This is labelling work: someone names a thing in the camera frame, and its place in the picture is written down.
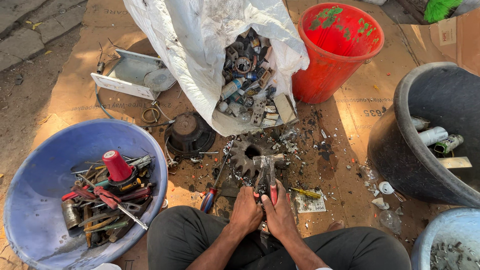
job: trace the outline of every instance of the paper label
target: paper label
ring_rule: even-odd
[[[313,191],[318,194],[321,194],[321,191]],[[297,209],[299,213],[309,213],[309,212],[326,212],[325,203],[323,197],[316,199],[313,197],[308,197],[302,194],[296,196]]]
[[[440,46],[456,43],[456,17],[438,22]]]

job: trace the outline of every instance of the stone pavement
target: stone pavement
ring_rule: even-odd
[[[85,0],[2,0],[0,71],[45,52],[44,44],[82,22],[85,9]]]

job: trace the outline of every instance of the red plastic bucket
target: red plastic bucket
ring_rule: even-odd
[[[292,76],[293,95],[310,104],[326,101],[384,45],[384,32],[376,20],[339,3],[309,7],[300,16],[298,31],[310,65]]]

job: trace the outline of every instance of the black pants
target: black pants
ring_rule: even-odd
[[[188,206],[161,212],[148,230],[149,269],[186,269],[215,241],[227,223],[227,219]],[[336,230],[304,238],[304,241],[333,270],[411,269],[407,251],[399,241],[374,228]],[[257,230],[242,240],[226,269],[296,268],[276,238]]]

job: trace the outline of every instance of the white spray can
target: white spray can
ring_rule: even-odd
[[[439,142],[448,137],[448,132],[440,127],[436,126],[432,129],[425,130],[424,132],[419,133],[421,141],[426,145],[432,145],[436,142]]]
[[[222,94],[220,95],[220,99],[225,100],[226,98],[230,97],[233,93],[240,89],[240,87],[246,80],[247,79],[244,77],[233,79],[233,81],[222,87]]]

